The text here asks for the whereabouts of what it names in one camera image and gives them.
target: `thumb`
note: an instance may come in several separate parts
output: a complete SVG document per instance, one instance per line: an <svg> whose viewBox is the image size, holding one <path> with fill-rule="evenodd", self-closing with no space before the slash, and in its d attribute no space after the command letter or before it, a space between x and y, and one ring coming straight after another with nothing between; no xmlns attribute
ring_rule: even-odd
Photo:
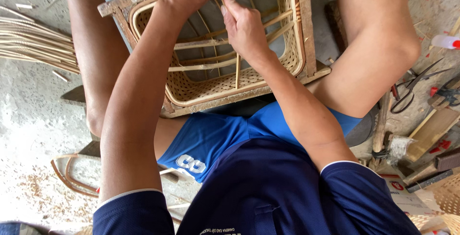
<svg viewBox="0 0 460 235"><path fill-rule="evenodd" d="M225 28L227 29L229 37L234 36L236 33L236 20L233 15L228 12L228 9L225 5L222 5L220 8L222 16L224 16Z"/></svg>
<svg viewBox="0 0 460 235"><path fill-rule="evenodd" d="M238 20L241 12L244 10L244 7L242 7L236 0L223 0L222 1L225 6L227 7L228 11L233 15L233 17Z"/></svg>

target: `leg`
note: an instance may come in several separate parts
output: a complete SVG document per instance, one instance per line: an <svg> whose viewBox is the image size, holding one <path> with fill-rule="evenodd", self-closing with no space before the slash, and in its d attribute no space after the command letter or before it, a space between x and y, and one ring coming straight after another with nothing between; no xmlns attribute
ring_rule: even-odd
<svg viewBox="0 0 460 235"><path fill-rule="evenodd" d="M361 118L417 60L407 0L338 0L349 46L332 72L307 86L324 105Z"/></svg>
<svg viewBox="0 0 460 235"><path fill-rule="evenodd" d="M78 65L85 87L86 122L100 137L112 89L129 51L112 18L103 18L97 6L105 0L67 0ZM173 141L187 117L158 120L155 135L157 159Z"/></svg>

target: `black scissors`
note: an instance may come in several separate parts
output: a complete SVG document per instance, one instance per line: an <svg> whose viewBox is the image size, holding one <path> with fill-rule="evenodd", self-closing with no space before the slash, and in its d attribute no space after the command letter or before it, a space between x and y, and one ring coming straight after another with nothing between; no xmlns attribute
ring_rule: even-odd
<svg viewBox="0 0 460 235"><path fill-rule="evenodd" d="M438 72L435 72L435 73L430 73L430 74L427 74L425 75L431 68L433 68L434 65L436 65L438 62L440 62L442 59L444 58L441 58L439 59L438 61L436 61L435 63L431 64L428 68L426 68L422 73L420 73L418 76L415 77L415 79L411 79L411 80L408 80L406 82L403 82L403 83L400 83L398 85L396 85L396 92L398 91L398 88L401 87L402 85L405 85L406 86L406 89L408 89L409 91L407 92L407 94L402 97L392 108L391 108L391 112L393 114L399 114L401 112L403 112L404 110L406 110L411 104L412 102L414 101L414 97L415 97L415 94L412 92L414 90L414 87L415 85L417 85L417 83L420 81L420 80L425 80L425 79L429 79L430 77L433 77L439 73L443 73L445 71L449 71L451 70L450 69L446 69L446 70L441 70L441 71L438 71ZM404 106L404 108L400 109L400 110L396 110L396 108L403 102L405 101L406 99L409 98L409 96L412 95L410 101L407 103L406 106Z"/></svg>

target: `man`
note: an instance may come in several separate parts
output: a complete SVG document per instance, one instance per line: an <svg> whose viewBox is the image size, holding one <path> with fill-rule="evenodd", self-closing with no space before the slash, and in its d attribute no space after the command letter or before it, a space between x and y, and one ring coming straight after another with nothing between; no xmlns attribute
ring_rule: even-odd
<svg viewBox="0 0 460 235"><path fill-rule="evenodd" d="M159 0L129 55L104 0L68 0L87 102L101 136L95 234L173 234L156 160L203 187L178 234L419 234L346 135L417 60L407 0L339 0L349 47L306 89L268 48L257 10L224 0L229 42L277 103L249 119L159 118L171 54L207 0Z"/></svg>

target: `woven bamboo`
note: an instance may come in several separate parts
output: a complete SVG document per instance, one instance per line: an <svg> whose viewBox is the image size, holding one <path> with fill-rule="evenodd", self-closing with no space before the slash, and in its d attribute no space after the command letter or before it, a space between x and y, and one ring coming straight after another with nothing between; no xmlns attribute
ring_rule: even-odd
<svg viewBox="0 0 460 235"><path fill-rule="evenodd" d="M460 174L454 174L426 188L433 191L436 203L443 212L436 212L446 223L452 235L460 235ZM436 216L410 216L417 228L423 226Z"/></svg>
<svg viewBox="0 0 460 235"><path fill-rule="evenodd" d="M129 22L131 31L136 40L140 39L150 19L156 1L157 0L145 0L131 9ZM277 1L279 16L274 20L266 22L264 26L267 27L268 25L279 22L281 28L267 34L267 41L272 42L275 38L281 35L283 36L285 50L279 57L279 60L290 73L296 76L304 67L301 51L303 42L299 39L298 35L299 28L301 28L297 13L299 5L295 4L294 0ZM178 43L176 44L175 50L201 48L205 46L213 46L215 48L217 45L228 44L227 39L213 39L216 35L224 33L225 29L211 32L204 20L203 23L208 29L206 35L192 38L191 42ZM206 73L206 69L219 69L221 67L236 64L236 52L230 52L221 56L218 56L216 52L215 55L216 56L212 58L197 58L195 60L179 61L177 54L174 52L166 83L166 95L172 103L177 106L187 107L267 85L261 75L253 68L240 70L239 65L235 73L220 76L219 71L219 77L204 81L192 81L184 72L190 70L204 70Z"/></svg>

